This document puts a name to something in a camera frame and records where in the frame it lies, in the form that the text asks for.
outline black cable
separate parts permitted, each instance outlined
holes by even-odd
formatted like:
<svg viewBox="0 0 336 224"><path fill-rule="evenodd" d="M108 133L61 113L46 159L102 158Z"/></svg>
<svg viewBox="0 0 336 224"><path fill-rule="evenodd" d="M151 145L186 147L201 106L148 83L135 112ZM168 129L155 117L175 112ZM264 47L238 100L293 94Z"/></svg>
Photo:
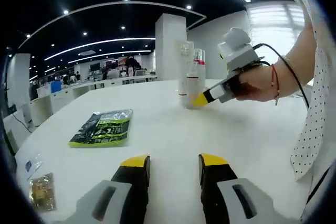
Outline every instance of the black cable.
<svg viewBox="0 0 336 224"><path fill-rule="evenodd" d="M289 71L293 74L301 92L302 92L302 95L303 95L303 98L304 98L304 101L306 102L306 106L307 108L309 108L309 102L308 102L308 99L306 97L306 94L304 93L303 91L303 88L302 88L302 85L298 79L298 77L296 76L296 74L294 73L293 69L289 66L289 64L285 61L285 59L273 48L271 47L270 45L268 44L265 44L265 43L260 43L260 44L257 44L253 47L254 50L258 49L259 47L262 47L262 46L265 46L265 47L268 47L270 49L272 49L273 52L275 52L277 54L277 56L285 63L286 67L289 69Z"/></svg>
<svg viewBox="0 0 336 224"><path fill-rule="evenodd" d="M14 115L14 113L13 113L12 115L13 115L13 117L14 117L19 123L21 123L21 124L23 125L24 128L26 128L27 131L29 131L30 133L32 133L32 132L25 126L25 124L24 124L23 122L21 122L18 118L16 118L16 116Z"/></svg>

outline black ceiling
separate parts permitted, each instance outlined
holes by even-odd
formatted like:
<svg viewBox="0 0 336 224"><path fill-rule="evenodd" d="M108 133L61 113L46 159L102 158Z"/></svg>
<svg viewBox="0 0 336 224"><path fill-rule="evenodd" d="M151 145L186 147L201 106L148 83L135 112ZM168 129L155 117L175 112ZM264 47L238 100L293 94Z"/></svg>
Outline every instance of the black ceiling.
<svg viewBox="0 0 336 224"><path fill-rule="evenodd" d="M27 40L26 34L32 34L49 21L62 16L63 10L70 12L86 6L117 2L122 0L4 0L6 7L6 40L4 47L11 47L14 52L28 52L35 56L31 59L30 75L44 75L47 66L60 66L60 69L71 64L67 62L82 56L78 53L94 50L96 54L131 50L153 50L154 41L109 42L88 46L56 56L48 61L45 58L60 51L96 42L117 38L155 37L155 22L162 13L185 16L187 26L199 19L199 16L185 11L151 5L110 5L84 10L68 15L45 27ZM193 11L207 16L203 22L237 12L244 9L244 0L132 0L169 4L185 8L193 6Z"/></svg>

